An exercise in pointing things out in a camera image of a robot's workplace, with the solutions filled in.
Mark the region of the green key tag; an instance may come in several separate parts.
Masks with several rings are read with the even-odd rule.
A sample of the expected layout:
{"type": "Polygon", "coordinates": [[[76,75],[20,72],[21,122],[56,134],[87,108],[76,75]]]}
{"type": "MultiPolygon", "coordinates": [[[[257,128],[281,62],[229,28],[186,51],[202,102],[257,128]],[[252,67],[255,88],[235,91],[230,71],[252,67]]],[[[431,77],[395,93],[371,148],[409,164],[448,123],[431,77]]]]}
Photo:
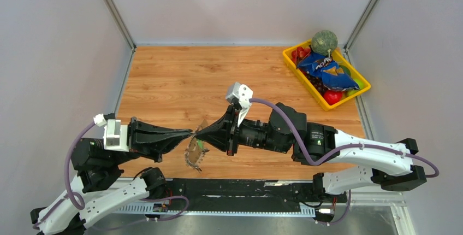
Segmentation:
{"type": "Polygon", "coordinates": [[[200,149],[204,148],[204,143],[201,140],[197,140],[197,145],[198,145],[198,148],[200,149]]]}

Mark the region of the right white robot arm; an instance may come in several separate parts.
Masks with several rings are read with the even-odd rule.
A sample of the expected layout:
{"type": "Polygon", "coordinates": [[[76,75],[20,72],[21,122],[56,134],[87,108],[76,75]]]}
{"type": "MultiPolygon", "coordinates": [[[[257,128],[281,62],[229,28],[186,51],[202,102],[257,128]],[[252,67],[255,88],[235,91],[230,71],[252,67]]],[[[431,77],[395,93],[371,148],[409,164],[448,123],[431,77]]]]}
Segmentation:
{"type": "Polygon", "coordinates": [[[195,137],[228,156],[235,155],[239,146],[248,146],[290,154],[294,162],[306,166],[352,164],[350,169],[313,176],[312,193],[319,201],[366,186],[404,192],[427,182],[424,168],[413,163],[418,151],[414,139],[381,143],[309,122],[304,113],[282,103],[270,103],[269,107],[269,120],[262,122],[242,119],[241,110],[232,104],[195,137]]]}

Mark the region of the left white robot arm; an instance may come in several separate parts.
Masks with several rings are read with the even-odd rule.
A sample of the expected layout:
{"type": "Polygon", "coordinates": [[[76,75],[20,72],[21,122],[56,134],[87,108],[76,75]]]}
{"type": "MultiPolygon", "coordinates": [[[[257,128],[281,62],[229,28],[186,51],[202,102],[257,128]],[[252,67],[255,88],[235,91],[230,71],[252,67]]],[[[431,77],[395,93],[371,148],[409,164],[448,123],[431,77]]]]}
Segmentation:
{"type": "Polygon", "coordinates": [[[154,202],[160,212],[176,197],[159,168],[149,167],[125,186],[111,191],[122,175],[121,164],[138,158],[161,162],[164,154],[192,135],[190,129],[159,127],[133,117],[124,125],[114,114],[98,114],[91,126],[102,127],[101,138],[78,134],[65,159],[65,189],[48,207],[31,211],[39,234],[84,234],[103,217],[135,201],[154,202]]]}

